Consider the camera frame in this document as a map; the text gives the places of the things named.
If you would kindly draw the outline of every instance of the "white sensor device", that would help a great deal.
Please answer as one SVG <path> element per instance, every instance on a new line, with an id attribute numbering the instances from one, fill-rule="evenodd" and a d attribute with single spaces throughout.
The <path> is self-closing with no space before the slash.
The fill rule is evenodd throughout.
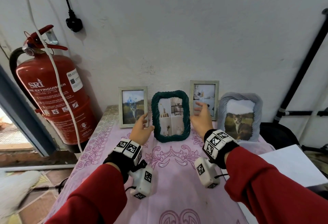
<path id="1" fill-rule="evenodd" d="M 138 169 L 135 172 L 128 172 L 133 177 L 133 183 L 130 193 L 138 199 L 150 196 L 152 189 L 153 168 L 147 165 L 145 168 Z"/>
<path id="2" fill-rule="evenodd" d="M 207 157 L 199 157 L 194 164 L 202 185 L 213 189 L 220 184 L 220 178 L 215 178 L 217 176 L 215 166 L 217 165 L 210 163 Z"/>

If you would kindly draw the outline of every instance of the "red fire extinguisher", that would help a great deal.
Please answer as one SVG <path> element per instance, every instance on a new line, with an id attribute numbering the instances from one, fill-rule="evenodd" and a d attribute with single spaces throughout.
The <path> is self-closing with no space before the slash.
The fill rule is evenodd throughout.
<path id="1" fill-rule="evenodd" d="M 47 25 L 39 32 L 42 35 L 52 28 L 53 25 Z M 12 75 L 20 89 L 35 106 L 35 111 L 41 113 L 55 128 L 65 147 L 71 152 L 79 153 L 73 121 L 59 93 L 55 71 L 49 56 L 41 50 L 44 47 L 36 32 L 31 34 L 25 43 L 27 47 L 17 48 L 10 55 L 9 64 Z M 68 50 L 59 45 L 48 44 L 47 47 Z M 17 65 L 18 57 L 23 53 L 34 57 Z M 73 61 L 62 55 L 52 57 L 59 73 L 63 94 L 75 117 L 81 147 L 84 149 L 97 126 L 90 107 L 90 98 L 84 90 Z"/>

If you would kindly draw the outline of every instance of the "human hand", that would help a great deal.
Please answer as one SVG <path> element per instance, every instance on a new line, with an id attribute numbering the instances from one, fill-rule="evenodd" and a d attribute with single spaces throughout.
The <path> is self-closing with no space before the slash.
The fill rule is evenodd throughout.
<path id="1" fill-rule="evenodd" d="M 204 142 L 204 136 L 208 130 L 213 129 L 210 112 L 207 108 L 207 103 L 196 101 L 196 104 L 201 107 L 196 107 L 195 115 L 190 116 L 190 121 L 195 128 L 196 132 Z"/>
<path id="2" fill-rule="evenodd" d="M 149 139 L 151 132 L 155 129 L 154 126 L 150 126 L 146 128 L 147 117 L 148 113 L 142 115 L 137 122 L 135 123 L 134 127 L 132 128 L 130 139 L 139 145 L 144 145 Z"/>

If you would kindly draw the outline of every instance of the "fire extinguisher label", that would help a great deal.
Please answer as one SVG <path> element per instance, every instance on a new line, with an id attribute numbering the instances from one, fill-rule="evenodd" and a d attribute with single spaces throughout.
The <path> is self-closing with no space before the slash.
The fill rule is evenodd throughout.
<path id="1" fill-rule="evenodd" d="M 73 92 L 80 90 L 83 87 L 82 81 L 76 69 L 67 73 L 67 78 L 70 81 L 70 85 L 73 89 Z"/>

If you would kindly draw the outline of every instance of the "photo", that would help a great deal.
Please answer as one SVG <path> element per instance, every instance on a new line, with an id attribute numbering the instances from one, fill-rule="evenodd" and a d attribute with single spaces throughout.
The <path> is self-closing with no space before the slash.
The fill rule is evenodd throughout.
<path id="1" fill-rule="evenodd" d="M 183 116 L 182 99 L 178 97 L 170 98 L 171 116 Z"/>
<path id="2" fill-rule="evenodd" d="M 171 117 L 171 104 L 170 99 L 160 99 L 158 102 L 159 117 L 166 118 Z"/>
<path id="3" fill-rule="evenodd" d="M 170 117 L 159 118 L 159 125 L 161 127 L 161 135 L 172 136 L 172 121 Z"/>
<path id="4" fill-rule="evenodd" d="M 196 101 L 207 103 L 208 110 L 212 117 L 214 117 L 214 103 L 215 103 L 215 84 L 195 84 L 193 109 L 199 107 Z"/>
<path id="5" fill-rule="evenodd" d="M 122 91 L 123 124 L 134 124 L 145 113 L 144 90 Z"/>
<path id="6" fill-rule="evenodd" d="M 248 100 L 229 100 L 224 122 L 225 132 L 236 140 L 249 140 L 252 137 L 255 103 Z"/>
<path id="7" fill-rule="evenodd" d="M 173 135 L 182 135 L 184 131 L 183 116 L 172 117 L 172 133 Z"/>

